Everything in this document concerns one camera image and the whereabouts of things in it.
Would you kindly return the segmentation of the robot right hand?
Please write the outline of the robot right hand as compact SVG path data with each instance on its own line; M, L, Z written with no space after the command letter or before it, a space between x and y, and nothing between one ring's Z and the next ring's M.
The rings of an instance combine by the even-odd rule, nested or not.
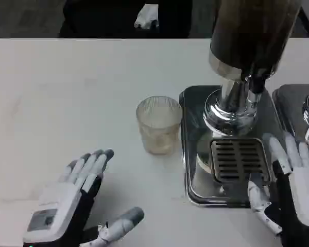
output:
M248 181L251 210L283 246L309 246L309 148L284 132L285 146L272 134L263 134L271 154L276 177L277 200L266 194L261 178L255 173Z

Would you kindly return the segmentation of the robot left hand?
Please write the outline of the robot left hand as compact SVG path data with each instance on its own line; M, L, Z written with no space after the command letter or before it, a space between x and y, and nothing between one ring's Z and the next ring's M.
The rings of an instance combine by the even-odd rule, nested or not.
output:
M23 245L109 246L133 230L145 216L139 207L128 210L112 223L84 228L113 156L113 150L100 149L66 166L59 179L41 193Z

